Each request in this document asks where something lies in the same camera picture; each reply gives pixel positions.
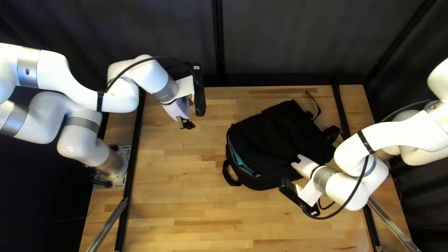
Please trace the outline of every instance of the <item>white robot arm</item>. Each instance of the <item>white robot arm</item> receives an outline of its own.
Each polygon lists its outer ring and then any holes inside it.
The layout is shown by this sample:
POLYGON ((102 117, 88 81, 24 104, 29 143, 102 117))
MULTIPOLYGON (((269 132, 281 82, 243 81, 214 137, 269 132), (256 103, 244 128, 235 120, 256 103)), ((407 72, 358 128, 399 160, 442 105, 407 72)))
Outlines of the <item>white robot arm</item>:
POLYGON ((368 156, 366 170, 348 210, 359 210, 388 175, 387 166, 376 156, 382 150, 391 156, 401 154, 409 165, 423 165, 448 157, 448 59, 438 65, 428 78, 428 86, 440 99, 422 111, 408 110, 398 114, 392 122, 371 125, 345 140, 335 151, 334 160, 343 170, 319 166, 298 155, 300 163, 291 166, 310 180, 299 198, 314 206, 322 194, 343 205, 358 181, 368 156))
MULTIPOLYGON (((146 58, 120 61, 109 66, 110 83, 123 69, 146 58)), ((59 91, 74 102, 91 110, 97 110, 98 93, 76 81, 64 55, 17 45, 0 43, 0 104, 5 102, 16 86, 59 91)), ((193 77, 174 81, 156 61, 146 61, 126 71, 104 94, 101 111, 113 113, 132 112, 138 105, 138 86, 152 94, 170 116, 189 118, 188 103, 175 102, 178 98, 194 95, 193 77)), ((202 99, 205 111, 205 100, 202 99)))
POLYGON ((41 92, 30 106, 7 100, 0 104, 0 134, 32 143, 46 144, 56 137, 67 117, 59 141, 58 152, 100 172, 106 181, 117 180, 126 172, 124 160, 97 138, 102 114, 73 102, 55 92, 41 92))
MULTIPOLYGON (((128 61, 110 65, 108 79, 125 71, 104 93, 101 111, 126 113, 138 105, 142 87, 152 94, 181 128, 193 128, 189 118, 188 95, 192 94, 196 115, 205 113, 203 86, 192 76, 174 81, 155 60, 141 55, 128 61)), ((106 181, 120 179, 126 173, 125 161, 101 139, 97 133, 102 120, 98 110, 98 92, 76 81, 69 70, 65 56, 45 50, 0 43, 0 134, 33 143, 49 143, 57 135, 64 117, 67 117, 57 150, 65 156, 97 170, 106 181), (28 107, 9 101, 16 86, 59 91, 37 94, 28 107)))

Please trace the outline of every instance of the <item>backpack handle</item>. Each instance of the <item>backpack handle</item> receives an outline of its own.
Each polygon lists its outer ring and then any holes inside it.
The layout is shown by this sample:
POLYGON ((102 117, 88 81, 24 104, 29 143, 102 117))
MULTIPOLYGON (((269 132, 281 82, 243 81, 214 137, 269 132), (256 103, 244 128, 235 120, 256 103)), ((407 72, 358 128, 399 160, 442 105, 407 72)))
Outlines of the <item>backpack handle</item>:
POLYGON ((232 179, 232 177, 230 176, 230 174, 228 173, 228 169, 227 167, 230 165, 228 159, 226 159, 223 163, 223 175, 225 180, 227 181, 227 183, 233 187, 238 187, 240 185, 242 185, 242 183, 239 182, 239 180, 235 181, 232 179))

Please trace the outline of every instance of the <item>wooden table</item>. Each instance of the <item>wooden table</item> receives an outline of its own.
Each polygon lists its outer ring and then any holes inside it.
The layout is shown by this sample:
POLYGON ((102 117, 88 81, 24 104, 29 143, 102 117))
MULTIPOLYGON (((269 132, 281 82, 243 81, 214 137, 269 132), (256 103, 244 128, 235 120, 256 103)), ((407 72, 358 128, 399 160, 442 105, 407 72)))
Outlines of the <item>wooden table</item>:
MULTIPOLYGON (((290 99, 315 113, 305 91, 322 109, 316 125, 340 127, 331 86, 206 88, 207 112, 191 117, 193 130, 178 129, 160 104, 147 96, 124 250, 372 251, 362 211, 343 210, 331 219, 313 220, 277 189, 231 187, 221 174, 231 123, 290 99)), ((341 86, 340 91, 351 134, 374 123, 362 85, 341 86)), ((106 143, 130 145, 132 116, 111 115, 106 143)), ((122 196, 122 189, 93 191, 80 251, 87 249, 122 196)), ((409 236, 390 178, 373 197, 409 236)), ((405 251, 380 220, 375 222, 384 248, 405 251)), ((114 250, 116 227, 117 223, 100 251, 114 250)))

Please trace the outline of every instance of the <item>black backpack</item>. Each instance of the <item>black backpack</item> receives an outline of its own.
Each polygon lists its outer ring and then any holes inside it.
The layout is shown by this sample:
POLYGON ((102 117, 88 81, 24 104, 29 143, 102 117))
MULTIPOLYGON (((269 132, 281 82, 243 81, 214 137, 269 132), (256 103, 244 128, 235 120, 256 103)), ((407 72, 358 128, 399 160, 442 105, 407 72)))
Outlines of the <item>black backpack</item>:
POLYGON ((332 143, 340 130, 331 126, 322 132, 311 117, 291 100, 232 124, 227 130, 227 160, 222 170, 226 181, 232 186, 267 190, 279 187, 282 179, 302 178, 291 167, 292 162, 300 162, 298 154, 320 165, 329 162, 335 151, 332 143), (237 181, 231 178, 228 166, 237 181))

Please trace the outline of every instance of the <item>metal base plate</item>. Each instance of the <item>metal base plate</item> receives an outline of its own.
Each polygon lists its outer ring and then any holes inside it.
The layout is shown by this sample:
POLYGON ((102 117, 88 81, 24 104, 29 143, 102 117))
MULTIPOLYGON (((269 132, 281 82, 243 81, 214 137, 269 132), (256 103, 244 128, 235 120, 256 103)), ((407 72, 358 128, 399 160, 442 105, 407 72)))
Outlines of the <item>metal base plate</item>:
MULTIPOLYGON (((127 169, 128 166, 128 162, 129 162, 129 156, 131 154, 131 146, 127 145, 127 146, 118 146, 118 151, 117 154, 120 155, 124 160, 125 160, 125 166, 127 169)), ((95 190, 102 190, 102 189, 122 189, 125 187, 125 183, 126 183, 126 176, 127 173, 124 174, 124 176, 116 181, 111 181, 112 182, 112 187, 111 188, 106 188, 105 186, 102 185, 93 185, 93 189, 95 190)), ((95 180, 101 180, 104 181, 99 174, 95 175, 95 180)))

